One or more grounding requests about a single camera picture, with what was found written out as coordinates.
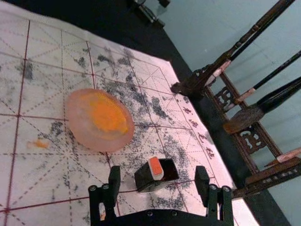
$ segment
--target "wooden rack base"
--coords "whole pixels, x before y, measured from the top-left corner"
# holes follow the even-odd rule
[[[223,109],[228,104],[233,103],[234,99],[238,98],[240,94],[225,73],[222,73],[220,77],[224,82],[225,87],[223,87],[216,95],[212,93],[209,87],[206,87],[205,93],[214,102],[221,118],[224,121],[228,121],[229,119]],[[245,101],[240,103],[240,107],[242,109],[247,107]],[[301,175],[301,159],[296,157],[262,171],[258,169],[250,156],[252,153],[267,147],[275,158],[282,154],[259,122],[254,123],[252,126],[239,133],[233,134],[232,136],[234,137],[241,156],[252,173],[250,177],[246,178],[245,187],[233,191],[233,198],[256,194],[264,189]]]

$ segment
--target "black brush handle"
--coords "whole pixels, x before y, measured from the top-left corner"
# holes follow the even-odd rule
[[[268,113],[280,106],[300,89],[301,77],[269,93],[257,101],[256,104],[264,113]]]
[[[299,59],[299,57],[301,57],[301,50],[298,53],[296,53],[295,55],[293,55],[291,58],[289,58],[287,61],[285,61],[283,64],[281,64],[278,68],[276,68],[267,77],[265,77],[260,82],[258,82],[253,88],[258,89],[260,86],[264,85],[270,79],[274,78],[278,73],[282,72],[285,68],[287,68],[293,62],[295,62],[297,59]]]

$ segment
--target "ink stain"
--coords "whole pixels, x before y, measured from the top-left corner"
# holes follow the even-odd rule
[[[91,48],[83,48],[83,52],[88,53]]]
[[[97,57],[97,60],[99,60],[100,62],[108,62],[110,65],[114,65],[114,61],[112,61],[111,59],[107,58],[106,56],[99,54]]]
[[[160,105],[160,100],[159,100],[159,98],[157,98],[157,97],[152,97],[151,98],[151,106],[152,106],[152,109],[153,109],[153,111],[154,111],[154,113],[157,115],[157,116],[159,116],[160,118],[162,118],[162,119],[166,119],[166,118],[168,118],[169,120],[172,120],[172,118],[169,116],[169,115],[167,115],[166,113],[165,113],[165,111],[163,111],[162,110],[162,107],[161,107],[161,105]]]
[[[55,121],[51,124],[50,132],[54,134],[56,137],[59,136],[63,132],[63,123],[61,121]]]
[[[99,67],[100,63],[98,61],[93,62],[93,66]]]
[[[64,185],[69,188],[70,187],[70,181],[68,180],[68,177],[66,174],[63,175],[63,181],[64,181]]]
[[[128,48],[123,48],[123,53],[124,55],[126,55],[126,57],[128,58],[134,58],[134,54],[131,50],[129,50]]]
[[[87,225],[90,225],[90,212],[88,211],[86,213],[86,215],[83,217],[83,220],[84,222],[87,224]]]
[[[78,200],[77,203],[80,205],[80,206],[84,206],[83,202],[81,200]]]
[[[54,201],[55,200],[55,190],[52,189],[52,197],[51,197],[51,201]]]
[[[190,166],[187,154],[183,146],[175,140],[165,129],[163,135],[163,148],[165,149],[166,157],[173,159],[178,168],[179,179],[181,181],[189,180],[187,168]]]
[[[19,71],[21,76],[23,76],[24,62],[21,61],[21,63],[18,66],[15,66],[15,69],[17,71]],[[33,69],[32,63],[27,61],[26,62],[26,67],[25,67],[25,70],[24,70],[24,78],[29,80],[29,81],[32,81],[32,79],[33,79],[32,69]]]
[[[131,65],[131,62],[130,62],[130,60],[128,59],[128,57],[123,57],[123,58],[121,58],[121,59],[119,59],[118,61],[117,61],[119,64],[121,64],[121,65],[127,65],[127,66],[130,66]]]
[[[169,209],[182,210],[184,203],[180,194],[177,194],[176,197],[170,198],[161,198],[159,197],[156,201],[156,204],[159,207],[165,207]]]
[[[84,59],[84,57],[80,57],[79,59],[73,59],[80,67],[82,68],[86,68],[86,61]]]
[[[33,79],[32,68],[33,68],[32,63],[27,61],[25,64],[24,78],[29,81],[32,81]]]
[[[189,99],[188,99],[188,97],[183,97],[183,99],[184,99],[185,103],[189,104]]]
[[[129,84],[133,84],[134,81],[133,81],[133,74],[130,73],[127,77],[126,77],[126,83],[129,83]]]

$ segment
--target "brush bristles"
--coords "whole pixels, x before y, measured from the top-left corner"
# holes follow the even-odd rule
[[[237,112],[230,121],[223,125],[223,128],[227,133],[234,134],[251,126],[263,116],[264,112],[254,104]]]

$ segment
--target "red grid line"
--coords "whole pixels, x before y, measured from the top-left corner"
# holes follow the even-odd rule
[[[88,44],[88,41],[86,41],[87,43],[87,48],[88,48],[88,53],[89,53],[89,58],[90,58],[90,64],[91,64],[91,72],[92,72],[92,79],[93,79],[93,88],[95,89],[95,78],[94,78],[94,72],[93,72],[93,65],[92,65],[92,58],[91,58],[91,53],[90,53],[90,47]]]
[[[72,202],[72,201],[83,200],[83,199],[88,199],[88,198],[89,198],[89,196],[81,197],[81,198],[74,198],[74,199],[65,199],[65,200],[60,200],[60,201],[55,201],[55,202],[39,203],[39,204],[35,204],[35,205],[30,205],[30,206],[22,206],[22,207],[16,207],[16,208],[11,208],[11,209],[6,209],[6,210],[0,210],[0,213],[2,213],[2,212],[8,213],[10,211],[15,211],[15,210],[24,210],[24,209],[28,209],[28,208],[47,206],[47,205],[52,205],[52,204],[64,203],[64,202]]]
[[[49,119],[49,120],[56,120],[56,121],[68,121],[68,119],[58,119],[58,118],[51,118],[51,117],[43,117],[43,116],[32,116],[32,115],[20,115],[22,118],[33,118],[33,119]]]
[[[2,51],[0,51],[0,54],[6,55],[6,56],[9,56],[9,57],[13,57],[13,58],[17,58],[17,59],[22,59],[22,60],[24,60],[23,57],[14,56],[14,55],[11,55],[11,54],[9,54],[9,53],[2,52]]]
[[[17,117],[16,114],[4,114],[4,113],[0,113],[1,116],[13,116],[13,117]]]
[[[17,123],[16,123],[16,134],[15,134],[15,141],[14,141],[14,149],[13,149],[13,156],[12,156],[12,162],[11,162],[9,183],[8,183],[8,196],[7,196],[7,202],[6,202],[6,209],[7,210],[9,209],[9,205],[10,205],[10,197],[11,197],[11,190],[12,190],[12,183],[13,183],[14,166],[15,166],[15,160],[16,160],[15,153],[16,153],[17,137],[18,137],[18,129],[19,129],[19,121],[20,121],[20,111],[21,111],[21,104],[22,104],[22,92],[23,92],[23,86],[24,86],[29,29],[30,29],[30,20],[28,20],[28,30],[27,30],[25,55],[24,55],[23,75],[22,75],[22,83],[21,83],[21,91],[20,91],[20,99],[19,99],[19,108],[18,108]],[[5,213],[4,226],[6,226],[7,223],[8,223],[8,211]]]

